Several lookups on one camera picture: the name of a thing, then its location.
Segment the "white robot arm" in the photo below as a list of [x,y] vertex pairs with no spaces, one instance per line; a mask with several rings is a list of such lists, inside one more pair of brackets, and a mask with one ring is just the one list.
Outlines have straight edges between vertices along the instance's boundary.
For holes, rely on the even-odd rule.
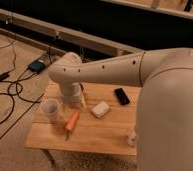
[[49,68],[67,103],[80,84],[139,87],[136,114],[139,171],[193,171],[193,49],[144,51],[84,63],[69,52]]

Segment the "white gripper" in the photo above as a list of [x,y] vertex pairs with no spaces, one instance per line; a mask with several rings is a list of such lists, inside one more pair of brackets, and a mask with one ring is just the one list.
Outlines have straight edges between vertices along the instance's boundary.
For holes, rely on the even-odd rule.
[[79,82],[60,84],[60,97],[64,103],[73,104],[79,103],[80,109],[86,109],[86,101]]

